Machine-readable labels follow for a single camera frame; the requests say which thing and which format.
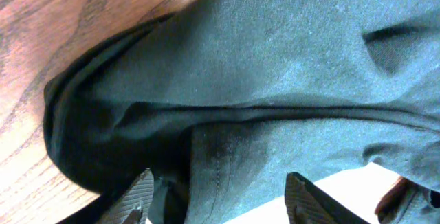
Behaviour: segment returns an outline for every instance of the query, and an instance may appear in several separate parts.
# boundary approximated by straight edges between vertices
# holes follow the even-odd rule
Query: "tabletop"
[[[47,156],[47,81],[100,41],[191,1],[0,0],[0,223],[55,223],[98,196]]]

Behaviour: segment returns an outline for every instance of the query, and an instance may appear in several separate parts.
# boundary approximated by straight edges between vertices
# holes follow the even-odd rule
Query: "folded cloth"
[[[96,192],[155,175],[153,223],[222,223],[370,161],[440,191],[440,0],[198,0],[45,89],[47,152]],[[440,222],[425,197],[408,223]]]

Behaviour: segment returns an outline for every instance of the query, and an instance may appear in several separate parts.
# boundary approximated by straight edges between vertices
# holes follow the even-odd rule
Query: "garment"
[[[283,195],[288,172],[370,161],[430,195],[440,0],[198,0],[91,49],[45,101],[61,171],[106,192],[151,167],[156,223],[222,223]],[[404,219],[440,210],[423,198]]]

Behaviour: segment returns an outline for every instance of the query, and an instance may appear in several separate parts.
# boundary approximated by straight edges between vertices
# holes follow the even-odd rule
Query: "wooden table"
[[[97,195],[47,157],[43,88],[75,58],[192,0],[0,0],[0,223],[55,223]]]

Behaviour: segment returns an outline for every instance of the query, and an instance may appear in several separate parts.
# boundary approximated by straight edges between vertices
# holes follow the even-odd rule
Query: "wood grain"
[[[0,0],[0,223],[55,223],[97,197],[47,157],[47,81],[100,41],[191,1]]]

